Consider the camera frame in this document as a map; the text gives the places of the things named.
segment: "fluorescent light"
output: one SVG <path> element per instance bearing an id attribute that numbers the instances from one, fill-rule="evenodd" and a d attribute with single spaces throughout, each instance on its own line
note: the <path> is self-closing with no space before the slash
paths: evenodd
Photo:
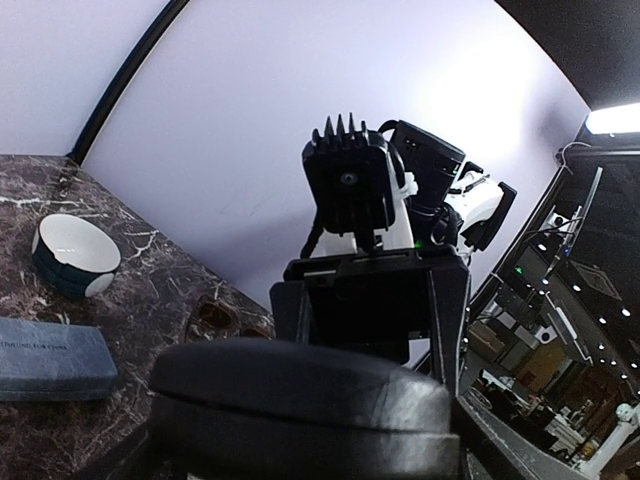
<path id="1" fill-rule="evenodd" d="M 596 135 L 640 132 L 640 103 L 591 112 L 587 117 L 586 126 Z"/>

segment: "white bowl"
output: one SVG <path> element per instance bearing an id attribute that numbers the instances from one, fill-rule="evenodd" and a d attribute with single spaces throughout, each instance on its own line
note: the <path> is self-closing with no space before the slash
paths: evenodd
<path id="1" fill-rule="evenodd" d="M 43 277 L 74 297 L 91 297 L 106 289 L 122 258 L 106 233 L 64 213 L 49 215 L 40 222 L 31 253 Z"/>

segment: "ceiling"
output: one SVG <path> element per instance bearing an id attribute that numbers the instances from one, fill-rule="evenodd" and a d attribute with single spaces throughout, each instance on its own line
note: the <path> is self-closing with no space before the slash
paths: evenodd
<path id="1" fill-rule="evenodd" d="M 640 2 L 496 0 L 592 110 L 640 101 Z"/>

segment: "white backdrop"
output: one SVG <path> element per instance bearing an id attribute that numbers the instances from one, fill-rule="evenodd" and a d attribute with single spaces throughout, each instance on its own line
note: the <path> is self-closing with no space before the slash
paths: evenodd
<path id="1" fill-rule="evenodd" d="M 300 153 L 328 114 L 402 118 L 518 190 L 474 288 L 587 107 L 491 0 L 193 0 L 121 99 L 89 172 L 264 305 L 314 204 Z"/>
<path id="2" fill-rule="evenodd" d="M 0 153 L 68 153 L 165 0 L 2 0 Z"/>

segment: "marble countertop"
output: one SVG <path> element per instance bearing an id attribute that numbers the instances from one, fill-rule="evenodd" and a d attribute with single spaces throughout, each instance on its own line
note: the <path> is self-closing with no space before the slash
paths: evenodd
<path id="1" fill-rule="evenodd" d="M 94 223 L 120 248 L 121 269 L 101 295 L 68 300 L 38 277 L 30 257 L 34 229 L 56 212 Z M 0 403 L 2 479 L 65 478 L 123 439 L 149 412 L 146 379 L 167 346 L 273 335 L 264 309 L 67 158 L 0 155 L 0 232 L 0 316 L 96 326 L 119 371 L 104 401 Z"/>

